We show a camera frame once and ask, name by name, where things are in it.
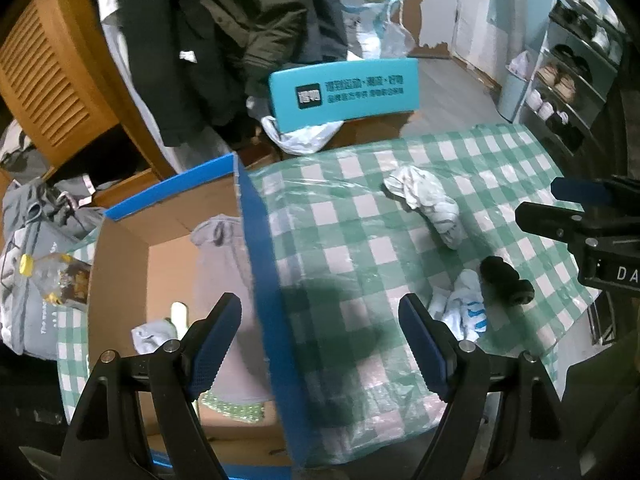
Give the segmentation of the white plastic bag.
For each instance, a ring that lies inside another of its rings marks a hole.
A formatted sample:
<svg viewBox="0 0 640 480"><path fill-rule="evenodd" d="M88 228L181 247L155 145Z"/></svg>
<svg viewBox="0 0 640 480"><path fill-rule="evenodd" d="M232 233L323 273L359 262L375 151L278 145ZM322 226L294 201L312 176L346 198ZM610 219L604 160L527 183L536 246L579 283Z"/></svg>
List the white plastic bag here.
<svg viewBox="0 0 640 480"><path fill-rule="evenodd" d="M277 119L272 116L265 116L259 122L264 133L282 152L294 156L312 155L322 150L344 125L339 120L283 133L278 129Z"/></svg>

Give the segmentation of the green checkered tablecloth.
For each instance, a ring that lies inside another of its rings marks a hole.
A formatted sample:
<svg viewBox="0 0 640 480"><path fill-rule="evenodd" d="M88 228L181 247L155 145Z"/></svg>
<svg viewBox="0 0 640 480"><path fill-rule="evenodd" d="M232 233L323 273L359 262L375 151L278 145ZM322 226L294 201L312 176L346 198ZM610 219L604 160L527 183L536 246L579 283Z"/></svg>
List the green checkered tablecloth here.
<svg viewBox="0 0 640 480"><path fill-rule="evenodd" d="M449 249L386 190L401 166L431 172L460 209ZM552 204L559 168L522 126L480 126L356 145L247 171L264 196L285 316L318 440L307 466L348 463L422 434L442 416L401 333L398 304L428 301L464 269L502 257L535 289L523 307L487 305L483 350L547 354L597 298L562 244L522 232L515 208ZM73 413L89 376L88 311L58 312L58 380Z"/></svg>

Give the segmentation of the teal shoe box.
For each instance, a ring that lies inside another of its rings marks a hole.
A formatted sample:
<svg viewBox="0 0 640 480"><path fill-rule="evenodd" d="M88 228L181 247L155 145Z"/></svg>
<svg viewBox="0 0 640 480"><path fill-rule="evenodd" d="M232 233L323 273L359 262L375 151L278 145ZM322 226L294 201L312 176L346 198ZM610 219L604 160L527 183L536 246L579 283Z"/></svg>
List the teal shoe box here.
<svg viewBox="0 0 640 480"><path fill-rule="evenodd" d="M327 122L417 110L415 58L314 64L270 75L271 109L282 132Z"/></svg>

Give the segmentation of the blue printed plastic bag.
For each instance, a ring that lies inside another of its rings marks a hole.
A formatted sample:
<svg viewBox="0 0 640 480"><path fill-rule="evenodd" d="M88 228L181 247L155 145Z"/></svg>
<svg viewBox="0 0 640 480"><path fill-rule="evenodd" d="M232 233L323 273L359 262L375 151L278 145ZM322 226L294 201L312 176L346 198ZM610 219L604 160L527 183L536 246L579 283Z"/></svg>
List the blue printed plastic bag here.
<svg viewBox="0 0 640 480"><path fill-rule="evenodd" d="M349 61L406 58L416 42L402 21L405 0L340 0Z"/></svg>

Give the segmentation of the white blue striped sock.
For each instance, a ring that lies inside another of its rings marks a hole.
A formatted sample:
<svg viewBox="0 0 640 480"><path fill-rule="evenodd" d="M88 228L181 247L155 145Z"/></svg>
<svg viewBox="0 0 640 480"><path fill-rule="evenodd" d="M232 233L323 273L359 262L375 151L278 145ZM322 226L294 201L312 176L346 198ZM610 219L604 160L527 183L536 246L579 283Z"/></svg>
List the white blue striped sock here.
<svg viewBox="0 0 640 480"><path fill-rule="evenodd" d="M488 326L478 274L464 269L453 290L435 287L427 311L434 320L443 322L457 341L478 341Z"/></svg>

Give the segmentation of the white shoe rack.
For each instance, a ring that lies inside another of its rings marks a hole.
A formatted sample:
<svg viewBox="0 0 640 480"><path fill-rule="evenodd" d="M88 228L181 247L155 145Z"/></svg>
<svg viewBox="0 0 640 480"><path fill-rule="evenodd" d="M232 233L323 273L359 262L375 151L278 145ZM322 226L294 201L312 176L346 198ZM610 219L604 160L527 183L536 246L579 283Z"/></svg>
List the white shoe rack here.
<svg viewBox="0 0 640 480"><path fill-rule="evenodd" d="M623 22L605 0L552 0L518 119L567 154L596 140L592 126L628 42Z"/></svg>

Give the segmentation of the white cloth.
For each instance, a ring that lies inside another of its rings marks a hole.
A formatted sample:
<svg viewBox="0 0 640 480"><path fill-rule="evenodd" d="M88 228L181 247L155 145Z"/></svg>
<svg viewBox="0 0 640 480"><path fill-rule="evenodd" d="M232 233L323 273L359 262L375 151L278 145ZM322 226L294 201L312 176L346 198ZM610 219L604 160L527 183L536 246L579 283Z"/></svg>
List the white cloth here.
<svg viewBox="0 0 640 480"><path fill-rule="evenodd" d="M401 166L383 180L386 190L405 201L411 210L423 214L442 242L456 250L462 241L460 209L429 171L417 166Z"/></svg>

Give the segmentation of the black sock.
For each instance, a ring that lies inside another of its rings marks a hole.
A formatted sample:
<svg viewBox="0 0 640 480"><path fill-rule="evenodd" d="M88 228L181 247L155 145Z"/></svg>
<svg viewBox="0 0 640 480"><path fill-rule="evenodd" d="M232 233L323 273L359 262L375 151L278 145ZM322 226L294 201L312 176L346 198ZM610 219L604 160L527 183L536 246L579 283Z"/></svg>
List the black sock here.
<svg viewBox="0 0 640 480"><path fill-rule="evenodd" d="M480 274L507 307L529 304L535 298L532 283L499 256L486 257L480 263Z"/></svg>

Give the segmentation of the plastic bottle yellow cap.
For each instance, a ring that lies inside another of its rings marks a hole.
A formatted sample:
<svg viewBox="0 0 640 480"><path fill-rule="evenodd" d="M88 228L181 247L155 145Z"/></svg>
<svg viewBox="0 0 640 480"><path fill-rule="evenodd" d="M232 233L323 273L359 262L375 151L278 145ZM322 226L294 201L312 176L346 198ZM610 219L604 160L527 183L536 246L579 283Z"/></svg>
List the plastic bottle yellow cap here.
<svg viewBox="0 0 640 480"><path fill-rule="evenodd" d="M52 252L41 258L22 255L18 270L44 300L56 306L88 310L91 266L70 255Z"/></svg>

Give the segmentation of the light blue trash bin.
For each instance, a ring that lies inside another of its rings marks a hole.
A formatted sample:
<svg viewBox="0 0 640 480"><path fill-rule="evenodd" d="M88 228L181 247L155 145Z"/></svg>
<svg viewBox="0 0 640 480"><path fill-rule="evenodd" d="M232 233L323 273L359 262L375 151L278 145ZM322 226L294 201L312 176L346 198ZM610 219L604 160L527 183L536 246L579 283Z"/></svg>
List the light blue trash bin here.
<svg viewBox="0 0 640 480"><path fill-rule="evenodd" d="M506 64L497 110L507 122L514 122L534 67L532 52L524 50Z"/></svg>

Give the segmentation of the grey clothes pile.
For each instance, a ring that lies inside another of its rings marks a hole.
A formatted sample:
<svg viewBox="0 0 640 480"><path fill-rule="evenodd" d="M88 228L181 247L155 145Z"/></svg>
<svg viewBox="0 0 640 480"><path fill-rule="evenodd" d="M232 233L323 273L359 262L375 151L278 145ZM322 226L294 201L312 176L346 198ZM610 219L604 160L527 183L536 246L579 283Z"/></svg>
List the grey clothes pile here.
<svg viewBox="0 0 640 480"><path fill-rule="evenodd" d="M89 259L73 252L104 209L37 178L12 182L2 200L1 338L17 354L56 359L58 307L87 310Z"/></svg>

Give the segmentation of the dark hanging jackets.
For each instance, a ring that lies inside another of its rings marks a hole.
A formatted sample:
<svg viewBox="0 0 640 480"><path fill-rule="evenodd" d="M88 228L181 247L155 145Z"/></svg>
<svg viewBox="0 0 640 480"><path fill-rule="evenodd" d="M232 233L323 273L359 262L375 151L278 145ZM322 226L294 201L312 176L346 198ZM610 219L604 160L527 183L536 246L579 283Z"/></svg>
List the dark hanging jackets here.
<svg viewBox="0 0 640 480"><path fill-rule="evenodd" d="M343 61L340 0L117 0L138 95L168 148L250 134L245 102L278 70Z"/></svg>

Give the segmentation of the light grey sock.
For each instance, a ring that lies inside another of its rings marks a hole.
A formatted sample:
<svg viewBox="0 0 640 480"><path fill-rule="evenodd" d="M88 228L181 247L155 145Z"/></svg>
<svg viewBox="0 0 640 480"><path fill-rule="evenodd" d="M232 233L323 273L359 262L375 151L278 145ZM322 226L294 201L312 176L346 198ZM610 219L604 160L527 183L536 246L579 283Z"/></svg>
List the light grey sock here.
<svg viewBox="0 0 640 480"><path fill-rule="evenodd" d="M178 333L174 324L167 318L161 318L133 328L131 338L137 354L150 354L165 342L177 339Z"/></svg>

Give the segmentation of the green white foam sheet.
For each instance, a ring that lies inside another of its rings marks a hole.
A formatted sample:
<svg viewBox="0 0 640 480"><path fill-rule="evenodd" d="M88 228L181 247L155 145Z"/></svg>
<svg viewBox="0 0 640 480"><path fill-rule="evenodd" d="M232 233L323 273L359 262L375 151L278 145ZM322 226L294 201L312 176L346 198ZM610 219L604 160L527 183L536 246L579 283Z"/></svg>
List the green white foam sheet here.
<svg viewBox="0 0 640 480"><path fill-rule="evenodd" d="M181 339L189 328L189 311L183 302L175 301L171 304L170 322L175 326L177 336Z"/></svg>

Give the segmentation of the green knitted scrub cloth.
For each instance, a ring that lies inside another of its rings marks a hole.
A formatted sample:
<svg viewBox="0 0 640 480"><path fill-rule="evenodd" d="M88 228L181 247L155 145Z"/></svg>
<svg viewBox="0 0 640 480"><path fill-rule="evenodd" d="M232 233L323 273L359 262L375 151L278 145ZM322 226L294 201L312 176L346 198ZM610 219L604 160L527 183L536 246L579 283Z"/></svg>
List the green knitted scrub cloth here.
<svg viewBox="0 0 640 480"><path fill-rule="evenodd" d="M265 404L263 403L236 404L226 402L217 398L211 391L202 393L198 400L206 408L210 408L235 422L257 425L265 418Z"/></svg>

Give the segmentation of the blue cardboard box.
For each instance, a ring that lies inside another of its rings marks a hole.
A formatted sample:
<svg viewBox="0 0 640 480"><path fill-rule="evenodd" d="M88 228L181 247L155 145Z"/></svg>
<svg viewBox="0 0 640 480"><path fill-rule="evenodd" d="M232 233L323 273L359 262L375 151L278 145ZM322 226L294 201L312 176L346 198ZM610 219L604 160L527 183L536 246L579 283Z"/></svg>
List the blue cardboard box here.
<svg viewBox="0 0 640 480"><path fill-rule="evenodd" d="M134 354L132 330L166 318L175 302L205 318L233 292L242 321L214 383L234 403L268 400L288 456L310 463L312 426L285 316L264 196L233 154L212 159L110 208L94 253L89 361Z"/></svg>

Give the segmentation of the wooden louvered wardrobe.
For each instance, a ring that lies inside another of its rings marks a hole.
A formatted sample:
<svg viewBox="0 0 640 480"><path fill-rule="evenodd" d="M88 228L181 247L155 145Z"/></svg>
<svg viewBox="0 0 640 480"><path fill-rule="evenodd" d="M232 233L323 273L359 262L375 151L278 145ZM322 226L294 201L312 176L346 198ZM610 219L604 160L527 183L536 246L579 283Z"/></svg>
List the wooden louvered wardrobe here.
<svg viewBox="0 0 640 480"><path fill-rule="evenodd" d="M46 180L116 172L101 206L175 175L110 55L96 0L2 1L1 99L46 160Z"/></svg>

